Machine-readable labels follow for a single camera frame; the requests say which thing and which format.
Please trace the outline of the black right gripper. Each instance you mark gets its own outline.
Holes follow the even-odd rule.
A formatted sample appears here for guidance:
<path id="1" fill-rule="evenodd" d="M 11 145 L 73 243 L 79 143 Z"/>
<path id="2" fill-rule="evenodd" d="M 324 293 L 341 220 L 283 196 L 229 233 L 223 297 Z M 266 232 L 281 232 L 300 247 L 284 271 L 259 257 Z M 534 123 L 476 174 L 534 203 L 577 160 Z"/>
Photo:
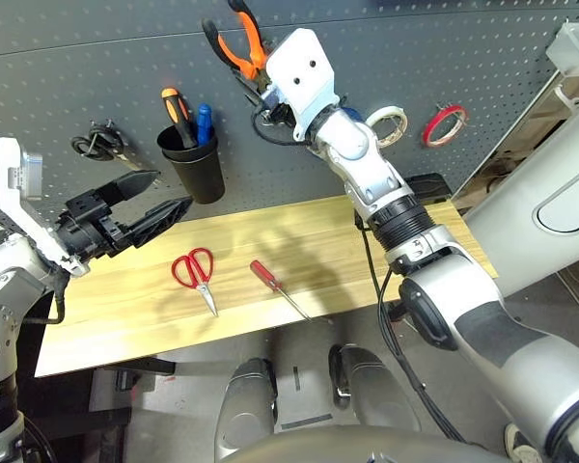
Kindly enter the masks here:
<path id="1" fill-rule="evenodd" d="M 273 51 L 273 41 L 263 39 L 261 42 L 262 61 L 266 62 Z M 289 128 L 294 128 L 294 115 L 290 107 L 280 100 L 275 89 L 265 90 L 260 95 L 260 104 L 256 113 L 262 118 L 264 125 L 284 124 Z"/>

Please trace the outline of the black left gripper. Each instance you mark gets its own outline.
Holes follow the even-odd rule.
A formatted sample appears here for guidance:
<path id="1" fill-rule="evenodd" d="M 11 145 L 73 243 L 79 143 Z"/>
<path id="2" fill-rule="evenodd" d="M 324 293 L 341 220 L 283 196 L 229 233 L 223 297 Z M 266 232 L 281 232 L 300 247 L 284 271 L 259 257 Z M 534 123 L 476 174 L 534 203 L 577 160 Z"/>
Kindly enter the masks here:
<path id="1" fill-rule="evenodd" d="M 154 181 L 153 170 L 130 171 L 67 201 L 56 225 L 68 252 L 80 260 L 114 257 L 129 247 L 140 248 L 178 223 L 192 205 L 191 197 L 165 201 L 125 228 L 111 219 L 113 205 L 138 196 Z"/>

